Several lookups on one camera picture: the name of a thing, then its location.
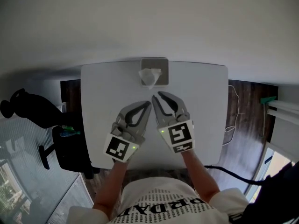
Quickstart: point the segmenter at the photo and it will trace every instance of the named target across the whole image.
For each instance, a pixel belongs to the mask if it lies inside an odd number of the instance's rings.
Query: person
[[[128,163],[116,161],[97,193],[92,209],[71,207],[67,223],[234,223],[249,204],[237,189],[220,191],[193,150],[181,153],[197,191],[169,177],[130,182],[123,190],[116,217],[112,217]]]

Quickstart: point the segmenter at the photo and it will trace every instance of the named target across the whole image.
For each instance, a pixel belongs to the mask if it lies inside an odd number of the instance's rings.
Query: black cable
[[[235,173],[233,173],[231,171],[228,171],[227,169],[225,169],[223,167],[205,165],[205,168],[214,168],[214,169],[221,170],[221,171],[223,171],[223,172],[225,172],[225,173],[227,173],[227,174],[229,174],[229,175],[231,175],[231,176],[233,176],[233,177],[235,177],[235,178],[237,178],[237,179],[239,179],[239,180],[241,180],[243,182],[246,182],[246,183],[248,183],[250,185],[261,186],[264,183],[264,181],[254,181],[254,180],[250,180],[250,179],[246,179],[246,178],[240,177],[239,175],[237,175],[237,174],[235,174]]]

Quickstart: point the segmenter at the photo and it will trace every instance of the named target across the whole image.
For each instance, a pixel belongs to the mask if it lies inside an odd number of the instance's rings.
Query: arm
[[[211,198],[220,192],[216,181],[206,171],[193,150],[182,152],[182,156],[200,198],[209,203]]]
[[[121,191],[122,181],[127,171],[128,163],[116,161],[106,178],[104,185],[97,193],[93,208],[101,210],[110,219],[113,207]]]

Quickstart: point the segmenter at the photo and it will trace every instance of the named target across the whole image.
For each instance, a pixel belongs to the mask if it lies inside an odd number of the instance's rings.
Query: white table
[[[228,70],[204,63],[169,62],[169,85],[152,90],[141,85],[139,61],[85,65],[81,71],[84,131],[94,167],[112,168],[103,154],[107,133],[119,111],[137,101],[149,100],[158,91],[183,99],[194,121],[195,152],[205,165],[218,162],[228,107]],[[172,110],[161,101],[166,112]],[[173,154],[157,131],[152,107],[145,142],[132,157],[129,169],[185,168],[180,154]]]

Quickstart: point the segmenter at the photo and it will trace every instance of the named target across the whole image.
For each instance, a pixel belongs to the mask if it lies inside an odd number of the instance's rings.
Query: white t-shirt
[[[151,177],[129,183],[122,193],[119,215],[109,221],[100,210],[71,207],[69,224],[228,224],[241,217],[248,201],[239,189],[227,189],[205,203],[186,183]]]

